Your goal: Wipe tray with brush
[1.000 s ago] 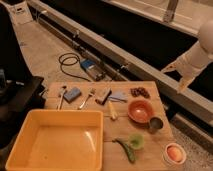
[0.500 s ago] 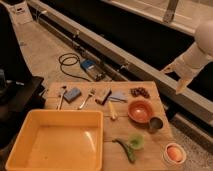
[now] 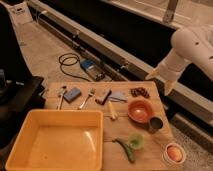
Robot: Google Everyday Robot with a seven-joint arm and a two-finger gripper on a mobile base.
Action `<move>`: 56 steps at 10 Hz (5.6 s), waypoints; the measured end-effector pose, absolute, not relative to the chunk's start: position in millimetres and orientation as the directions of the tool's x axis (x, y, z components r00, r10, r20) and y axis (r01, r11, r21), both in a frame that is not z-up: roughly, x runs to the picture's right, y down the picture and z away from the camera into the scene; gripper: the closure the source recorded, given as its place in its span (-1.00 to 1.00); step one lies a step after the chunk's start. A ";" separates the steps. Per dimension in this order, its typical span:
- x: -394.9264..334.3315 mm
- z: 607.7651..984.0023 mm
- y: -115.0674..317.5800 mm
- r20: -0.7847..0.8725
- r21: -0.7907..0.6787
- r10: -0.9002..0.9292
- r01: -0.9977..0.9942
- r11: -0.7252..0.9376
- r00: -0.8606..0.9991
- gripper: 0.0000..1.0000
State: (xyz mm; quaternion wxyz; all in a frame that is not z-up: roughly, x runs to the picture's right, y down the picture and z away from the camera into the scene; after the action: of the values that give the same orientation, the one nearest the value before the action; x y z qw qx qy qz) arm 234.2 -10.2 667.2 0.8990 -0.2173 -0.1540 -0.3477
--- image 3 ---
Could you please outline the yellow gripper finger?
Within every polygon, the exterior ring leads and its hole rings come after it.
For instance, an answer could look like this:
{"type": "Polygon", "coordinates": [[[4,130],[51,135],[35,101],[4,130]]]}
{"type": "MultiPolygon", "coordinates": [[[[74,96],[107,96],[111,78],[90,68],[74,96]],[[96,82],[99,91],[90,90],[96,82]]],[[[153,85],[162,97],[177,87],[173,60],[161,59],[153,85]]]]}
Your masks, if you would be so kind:
{"type": "Polygon", "coordinates": [[[175,86],[176,82],[175,81],[171,81],[171,80],[167,80],[164,84],[164,95],[167,96],[171,93],[171,91],[173,90],[174,86],[175,86]]]}
{"type": "Polygon", "coordinates": [[[152,78],[155,78],[158,75],[158,70],[153,69],[150,71],[150,73],[145,77],[146,80],[150,80],[152,78]]]}

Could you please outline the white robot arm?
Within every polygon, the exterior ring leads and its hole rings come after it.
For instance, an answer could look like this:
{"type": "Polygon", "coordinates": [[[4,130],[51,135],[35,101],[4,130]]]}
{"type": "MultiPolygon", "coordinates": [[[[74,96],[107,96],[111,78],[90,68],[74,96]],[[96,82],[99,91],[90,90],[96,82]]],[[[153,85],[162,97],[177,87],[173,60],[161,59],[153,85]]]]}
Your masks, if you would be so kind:
{"type": "Polygon", "coordinates": [[[213,30],[207,26],[182,27],[171,36],[171,50],[152,69],[146,80],[161,76],[164,80],[164,94],[169,95],[184,70],[196,65],[213,81],[213,30]]]}

